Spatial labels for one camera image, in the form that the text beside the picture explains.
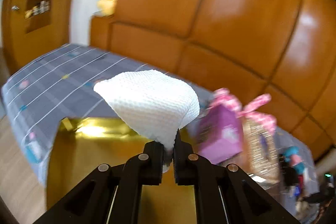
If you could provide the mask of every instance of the wooden door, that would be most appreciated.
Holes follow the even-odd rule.
[[[13,74],[35,58],[68,43],[71,0],[45,0],[49,10],[25,18],[42,0],[4,0],[3,44],[10,73]]]

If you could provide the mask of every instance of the pink ribbon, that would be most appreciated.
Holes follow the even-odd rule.
[[[262,105],[267,104],[270,100],[270,94],[260,95],[245,105],[242,110],[242,104],[236,96],[231,94],[228,89],[219,89],[214,92],[214,99],[209,107],[212,108],[222,104],[227,109],[233,111],[237,118],[246,117],[252,119],[256,123],[261,124],[270,134],[273,134],[277,128],[277,119],[273,115],[255,111]]]

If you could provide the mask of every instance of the purple box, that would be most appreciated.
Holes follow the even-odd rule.
[[[198,154],[218,164],[243,150],[243,129],[235,113],[220,104],[199,122]]]

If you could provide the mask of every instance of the bed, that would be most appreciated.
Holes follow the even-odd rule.
[[[13,134],[41,184],[46,183],[49,154],[61,119],[117,116],[93,91],[95,82],[124,71],[149,69],[157,68],[98,48],[66,44],[35,59],[9,78],[2,88],[7,115]],[[187,83],[197,93],[201,110],[204,109],[211,92]],[[198,119],[188,125],[191,135],[195,134],[197,123]],[[279,153],[291,145],[300,148],[310,177],[307,190],[317,192],[314,162],[308,147],[280,128],[274,139]],[[294,214],[294,200],[282,186],[278,195],[277,199]]]

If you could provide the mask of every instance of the silver screw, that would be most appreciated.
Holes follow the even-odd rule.
[[[198,160],[198,155],[196,155],[196,154],[190,154],[188,156],[188,159],[190,159],[190,160]]]
[[[105,172],[109,169],[109,166],[107,164],[101,164],[98,166],[98,170],[101,172]]]
[[[229,164],[227,167],[231,172],[237,172],[238,171],[238,166],[235,164]]]
[[[140,154],[138,156],[139,160],[147,160],[149,158],[149,156],[147,154]]]

